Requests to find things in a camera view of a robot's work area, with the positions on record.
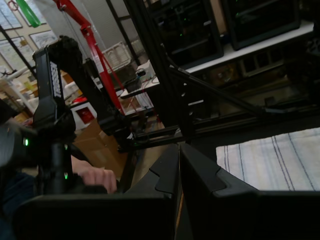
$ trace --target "striped cloth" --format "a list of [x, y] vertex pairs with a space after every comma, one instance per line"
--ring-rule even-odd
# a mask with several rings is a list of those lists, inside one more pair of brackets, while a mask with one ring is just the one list
[[217, 164], [268, 191], [320, 191], [320, 128], [216, 148]]

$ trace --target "red robotic arm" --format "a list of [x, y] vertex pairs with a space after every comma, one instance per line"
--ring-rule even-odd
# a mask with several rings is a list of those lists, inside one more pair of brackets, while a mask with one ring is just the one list
[[84, 18], [84, 16], [82, 16], [82, 14], [78, 11], [78, 9], [73, 5], [73, 3], [70, 0], [53, 0], [53, 1], [56, 3], [60, 11], [66, 12], [71, 18], [73, 18], [81, 26], [82, 35], [84, 36], [84, 38], [86, 39], [89, 45], [91, 55], [99, 71], [102, 84], [106, 88], [115, 107], [122, 114], [125, 114], [120, 104], [120, 101], [117, 97], [115, 87], [112, 83], [112, 79], [108, 73], [106, 65], [104, 64], [104, 55], [102, 54], [101, 50], [98, 47], [94, 33], [91, 29], [91, 23], [87, 21]]

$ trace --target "framed picture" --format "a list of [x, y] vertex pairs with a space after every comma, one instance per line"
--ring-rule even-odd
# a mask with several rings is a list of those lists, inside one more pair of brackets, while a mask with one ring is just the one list
[[[19, 36], [12, 38], [11, 40], [20, 50], [25, 59], [30, 63], [30, 65], [34, 66], [35, 62], [33, 61], [32, 57], [34, 51], [26, 39], [23, 36]], [[7, 64], [12, 68], [12, 70], [20, 70], [26, 66], [14, 48], [10, 45], [8, 40], [0, 40], [0, 54], [5, 59]]]
[[[33, 0], [25, 0], [25, 2], [29, 5], [31, 10], [34, 12], [34, 14], [40, 20], [41, 24], [46, 24], [47, 21], [46, 21], [45, 17], [41, 14], [41, 12], [40, 12], [39, 8], [37, 7], [37, 5], [35, 4], [35, 2]], [[29, 23], [28, 19], [26, 18], [24, 13], [21, 11], [20, 7], [19, 7], [19, 13], [22, 15], [23, 19], [28, 24], [28, 26], [31, 26], [31, 24]]]
[[5, 0], [0, 0], [0, 24], [4, 30], [22, 28], [21, 23], [8, 7]]
[[58, 39], [52, 30], [30, 34], [29, 36], [38, 49], [43, 48]]

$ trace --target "human hand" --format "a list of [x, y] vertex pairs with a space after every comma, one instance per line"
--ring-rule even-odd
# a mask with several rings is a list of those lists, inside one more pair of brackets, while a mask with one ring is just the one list
[[85, 185], [102, 185], [109, 194], [117, 190], [116, 175], [111, 170], [105, 170], [91, 166], [86, 161], [81, 161], [71, 156], [72, 171], [78, 174]]

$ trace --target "green object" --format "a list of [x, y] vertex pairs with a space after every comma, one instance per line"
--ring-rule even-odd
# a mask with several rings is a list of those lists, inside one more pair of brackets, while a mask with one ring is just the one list
[[29, 145], [29, 139], [28, 138], [25, 138], [24, 139], [24, 145], [27, 147]]
[[35, 15], [34, 11], [31, 10], [25, 0], [16, 0], [16, 3], [19, 5], [21, 11], [32, 27], [37, 28], [41, 25], [39, 18]]

